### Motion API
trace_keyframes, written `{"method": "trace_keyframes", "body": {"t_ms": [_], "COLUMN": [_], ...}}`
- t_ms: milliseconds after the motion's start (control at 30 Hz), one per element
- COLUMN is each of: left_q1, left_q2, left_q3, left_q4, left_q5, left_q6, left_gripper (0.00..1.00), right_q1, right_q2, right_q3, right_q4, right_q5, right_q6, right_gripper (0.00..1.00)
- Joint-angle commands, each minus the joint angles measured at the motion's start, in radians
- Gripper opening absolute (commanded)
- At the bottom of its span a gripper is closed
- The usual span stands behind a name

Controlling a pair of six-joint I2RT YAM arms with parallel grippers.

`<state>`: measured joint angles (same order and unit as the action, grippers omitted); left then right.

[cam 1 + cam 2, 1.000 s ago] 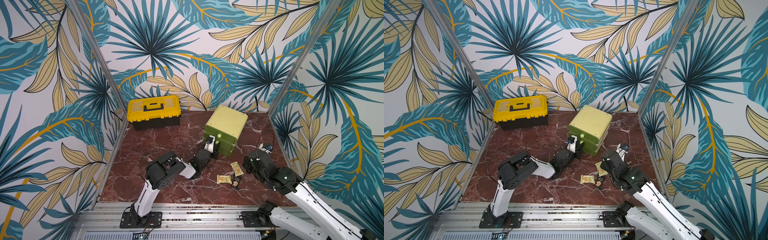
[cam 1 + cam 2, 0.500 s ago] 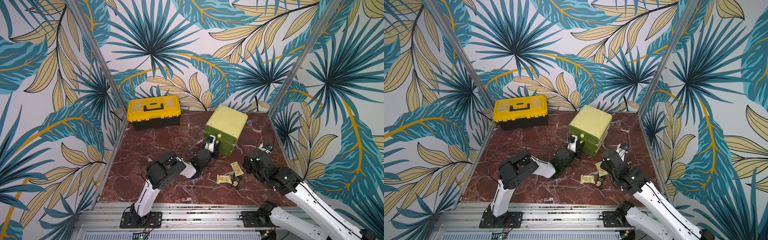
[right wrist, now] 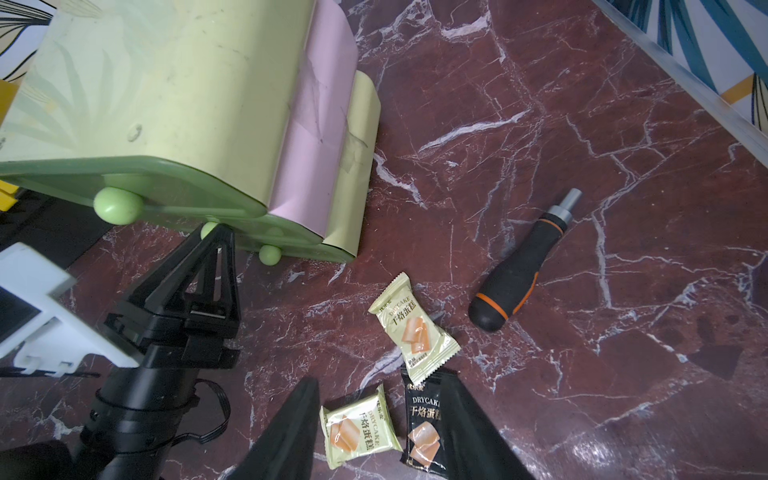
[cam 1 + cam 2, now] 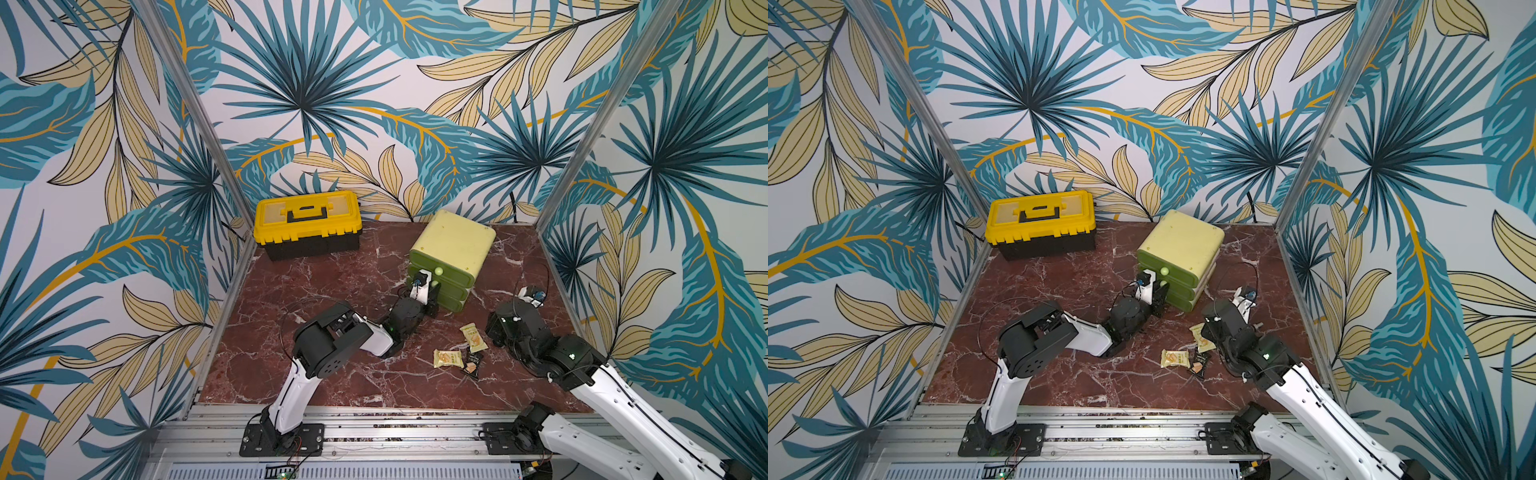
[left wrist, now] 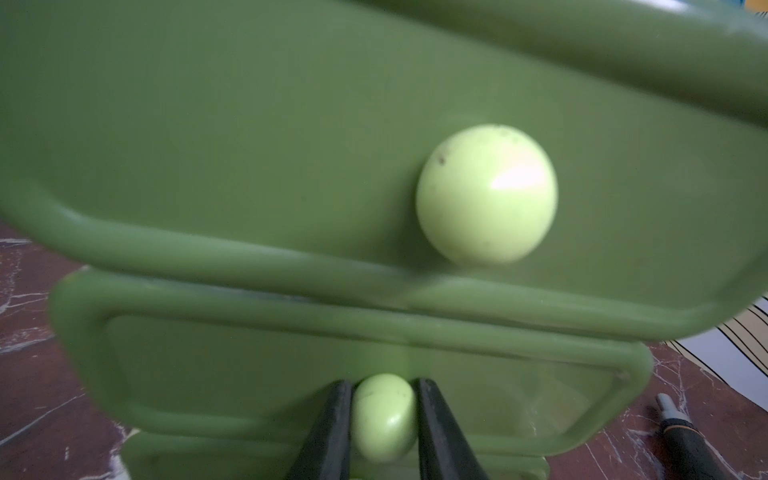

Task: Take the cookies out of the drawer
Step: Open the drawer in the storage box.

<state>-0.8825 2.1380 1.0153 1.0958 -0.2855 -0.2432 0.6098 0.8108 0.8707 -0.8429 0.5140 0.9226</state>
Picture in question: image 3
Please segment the cream cookie packet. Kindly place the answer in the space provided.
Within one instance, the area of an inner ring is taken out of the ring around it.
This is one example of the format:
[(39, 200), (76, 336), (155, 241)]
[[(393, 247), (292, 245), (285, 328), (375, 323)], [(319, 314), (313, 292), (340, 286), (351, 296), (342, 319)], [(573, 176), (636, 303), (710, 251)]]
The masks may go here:
[(375, 393), (336, 410), (320, 407), (328, 467), (385, 451), (403, 452), (389, 414), (384, 385)]
[(461, 347), (436, 325), (415, 297), (409, 276), (399, 273), (375, 299), (368, 312), (377, 317), (390, 339), (400, 348), (407, 374), (422, 384)]

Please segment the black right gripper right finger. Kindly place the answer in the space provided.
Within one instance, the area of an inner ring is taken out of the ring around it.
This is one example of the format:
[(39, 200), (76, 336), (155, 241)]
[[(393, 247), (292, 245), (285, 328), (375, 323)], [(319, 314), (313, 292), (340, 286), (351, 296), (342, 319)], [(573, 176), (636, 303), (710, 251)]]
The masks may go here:
[(534, 478), (456, 375), (441, 381), (440, 410), (449, 479)]

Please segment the green top drawer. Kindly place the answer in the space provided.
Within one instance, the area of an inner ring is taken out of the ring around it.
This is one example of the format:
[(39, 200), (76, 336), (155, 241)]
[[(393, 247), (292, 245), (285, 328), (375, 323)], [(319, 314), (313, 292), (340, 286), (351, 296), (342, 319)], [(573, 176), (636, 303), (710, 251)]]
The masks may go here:
[(102, 189), (121, 189), (142, 198), (146, 220), (258, 218), (267, 212), (261, 202), (208, 173), (151, 156), (2, 161), (1, 178), (89, 207)]

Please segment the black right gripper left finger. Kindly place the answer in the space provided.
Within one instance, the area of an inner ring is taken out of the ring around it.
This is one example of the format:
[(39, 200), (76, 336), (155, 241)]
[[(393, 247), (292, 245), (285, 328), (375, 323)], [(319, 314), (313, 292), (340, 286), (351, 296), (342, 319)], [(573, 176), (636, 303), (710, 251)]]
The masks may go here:
[(302, 378), (229, 479), (310, 479), (320, 412), (318, 380)]

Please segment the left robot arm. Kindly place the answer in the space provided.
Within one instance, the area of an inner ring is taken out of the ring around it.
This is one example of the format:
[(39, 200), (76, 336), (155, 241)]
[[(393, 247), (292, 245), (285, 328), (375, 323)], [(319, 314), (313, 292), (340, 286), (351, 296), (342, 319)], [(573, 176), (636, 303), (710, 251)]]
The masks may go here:
[(13, 363), (5, 377), (71, 376), (89, 355), (112, 364), (96, 392), (75, 451), (59, 440), (1, 454), (5, 479), (157, 479), (168, 452), (209, 443), (226, 430), (187, 434), (179, 427), (198, 405), (205, 369), (227, 370), (238, 352), (227, 347), (241, 318), (235, 234), (199, 226), (132, 286), (103, 331), (59, 302), (73, 277), (32, 247), (1, 254), (1, 351)]

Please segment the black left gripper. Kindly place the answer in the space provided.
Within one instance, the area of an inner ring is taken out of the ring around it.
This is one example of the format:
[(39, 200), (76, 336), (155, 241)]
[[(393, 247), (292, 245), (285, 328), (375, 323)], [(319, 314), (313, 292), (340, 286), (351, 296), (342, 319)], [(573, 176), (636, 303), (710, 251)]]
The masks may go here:
[(105, 334), (148, 369), (232, 369), (241, 310), (231, 228), (201, 225), (107, 315)]

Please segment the black cookie packet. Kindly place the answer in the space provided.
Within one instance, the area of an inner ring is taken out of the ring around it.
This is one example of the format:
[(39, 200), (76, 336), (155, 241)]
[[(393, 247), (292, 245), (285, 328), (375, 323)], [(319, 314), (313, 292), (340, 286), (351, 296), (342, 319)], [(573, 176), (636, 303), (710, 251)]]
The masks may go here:
[(410, 468), (448, 478), (445, 448), (440, 436), (440, 392), (444, 381), (457, 375), (454, 371), (439, 368), (422, 383), (414, 384), (405, 367), (400, 373), (405, 387), (407, 427), (400, 461)]

